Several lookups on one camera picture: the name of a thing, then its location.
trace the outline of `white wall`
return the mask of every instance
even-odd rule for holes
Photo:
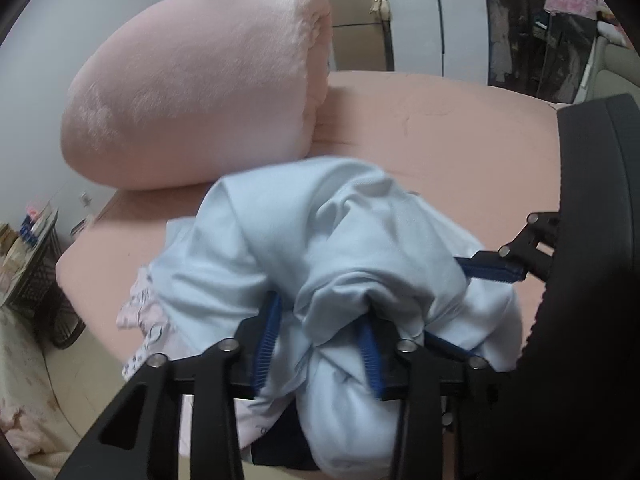
[[[31,0],[0,46],[0,222],[20,225],[32,200],[60,208],[68,236],[84,218],[79,195],[100,210],[113,190],[67,167],[60,154],[66,90],[82,64],[129,18],[160,0]]]

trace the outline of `bedding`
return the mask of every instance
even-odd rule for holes
[[[310,156],[353,156],[382,167],[497,249],[532,211],[557,210],[559,146],[548,103],[499,88],[402,73],[336,72],[318,109]],[[138,269],[164,245],[167,220],[193,216],[210,184],[117,192],[58,262],[58,283],[121,362],[142,343],[115,320]],[[543,284],[516,286],[531,325]]]
[[[36,480],[53,480],[79,442],[29,322],[0,308],[0,431]]]

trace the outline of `mattress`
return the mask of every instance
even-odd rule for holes
[[[329,82],[310,156],[378,164],[492,249],[511,241],[529,212],[558,209],[558,126],[549,103],[429,75],[335,72]],[[137,269],[162,250],[166,221],[194,215],[209,187],[119,191],[60,258],[60,287],[121,361],[142,341],[138,330],[115,325]],[[527,329],[543,284],[529,276],[516,287]]]

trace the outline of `bed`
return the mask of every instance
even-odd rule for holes
[[[556,110],[499,88],[429,75],[335,72],[318,110],[310,156],[354,156],[380,165],[492,249],[532,211],[557,210]],[[119,191],[63,254],[57,279],[89,330],[121,362],[138,330],[115,319],[137,269],[162,249],[170,218],[194,215],[210,185]],[[543,284],[517,285],[525,334]]]

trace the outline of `tiled floor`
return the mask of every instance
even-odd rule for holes
[[[124,384],[120,375],[122,366],[88,330],[66,350],[46,346],[45,360],[60,408],[78,434],[85,434]],[[181,458],[179,469],[180,480],[187,480],[189,461]],[[244,476],[246,480],[295,478],[289,471],[248,464],[244,465]],[[299,478],[328,480],[327,476],[319,472],[304,473]]]

